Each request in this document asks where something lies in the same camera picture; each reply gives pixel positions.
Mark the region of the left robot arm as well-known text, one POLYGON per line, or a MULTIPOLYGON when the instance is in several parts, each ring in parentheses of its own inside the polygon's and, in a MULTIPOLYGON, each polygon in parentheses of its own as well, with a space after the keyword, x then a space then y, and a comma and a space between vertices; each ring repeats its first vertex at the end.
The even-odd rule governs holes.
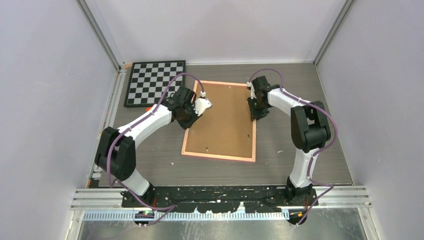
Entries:
POLYGON ((192 127, 212 103, 205 92, 196 93, 180 87, 176 93, 162 97, 152 109, 119 128, 106 127, 99 140, 94 163, 115 177, 134 194, 141 207, 153 202, 152 184, 136 169, 137 147, 151 134, 174 121, 184 129, 192 127))

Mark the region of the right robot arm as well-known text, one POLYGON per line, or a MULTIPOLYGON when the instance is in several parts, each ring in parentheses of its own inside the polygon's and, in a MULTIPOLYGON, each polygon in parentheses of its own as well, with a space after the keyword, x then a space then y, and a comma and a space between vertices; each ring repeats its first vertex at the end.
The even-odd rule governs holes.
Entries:
POLYGON ((247 104, 252 121, 260 120, 275 107, 290 117, 291 140, 296 148, 292 172, 286 181, 284 197, 291 205, 299 205, 312 194, 311 175, 319 150, 331 139, 331 129, 322 102, 310 102, 289 93, 265 76, 247 82, 250 97, 247 104))

